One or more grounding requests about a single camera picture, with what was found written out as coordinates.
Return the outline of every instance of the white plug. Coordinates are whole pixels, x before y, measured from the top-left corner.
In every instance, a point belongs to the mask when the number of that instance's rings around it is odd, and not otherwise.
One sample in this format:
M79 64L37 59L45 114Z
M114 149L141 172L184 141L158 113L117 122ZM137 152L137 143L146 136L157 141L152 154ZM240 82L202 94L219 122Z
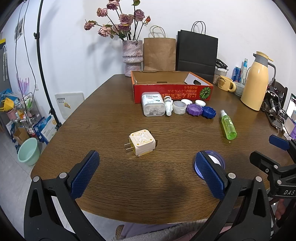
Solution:
M157 140L151 135L148 130L140 130L129 135L129 143L131 147L126 150L133 150L136 156L141 156L149 153L157 146Z

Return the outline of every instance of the flower vase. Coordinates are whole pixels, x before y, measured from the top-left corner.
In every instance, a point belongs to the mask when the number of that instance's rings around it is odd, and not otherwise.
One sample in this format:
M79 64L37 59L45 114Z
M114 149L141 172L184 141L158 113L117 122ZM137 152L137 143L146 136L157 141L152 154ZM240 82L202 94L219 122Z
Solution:
M140 71L143 62L143 41L125 40L122 42L122 58L126 64L124 75L131 77L131 71Z

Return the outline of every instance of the wood grain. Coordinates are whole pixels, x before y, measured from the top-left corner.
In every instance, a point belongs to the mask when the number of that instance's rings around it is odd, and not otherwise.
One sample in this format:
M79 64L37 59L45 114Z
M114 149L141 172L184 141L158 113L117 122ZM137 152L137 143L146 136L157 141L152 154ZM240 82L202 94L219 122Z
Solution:
M134 104L131 79L114 75L94 91L62 125L43 151L31 177L55 178L69 172L90 150L101 163L83 196L77 199L88 212L133 223L177 223L207 218L218 200L193 169L195 155L215 150L226 161L226 172L253 179L266 175L249 161L257 150L281 165L289 155L268 142L277 134L266 115L245 106L238 96L214 86L207 106L217 111L214 119L188 114L146 117ZM231 117L236 139L226 139L219 112ZM130 133L148 129L158 139L157 148L141 157L126 152Z

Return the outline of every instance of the blue bottle cap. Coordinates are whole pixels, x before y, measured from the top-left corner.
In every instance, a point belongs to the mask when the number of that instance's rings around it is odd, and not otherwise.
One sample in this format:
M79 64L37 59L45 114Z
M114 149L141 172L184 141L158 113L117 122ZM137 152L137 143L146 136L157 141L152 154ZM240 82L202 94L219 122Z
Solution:
M204 106L202 108L202 116L206 117L206 118L209 118L209 119L212 119L212 118L214 118L216 116L216 111L211 107Z

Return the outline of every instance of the yellow thermos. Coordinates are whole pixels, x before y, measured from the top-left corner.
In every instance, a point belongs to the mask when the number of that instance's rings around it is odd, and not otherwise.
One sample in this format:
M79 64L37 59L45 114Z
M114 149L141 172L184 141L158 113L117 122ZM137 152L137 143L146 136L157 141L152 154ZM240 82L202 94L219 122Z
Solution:
M268 85L268 65L274 68L272 80L276 75L276 67L268 62L273 60L262 52L257 51L253 56L255 61L249 69L241 101L253 110L260 110Z

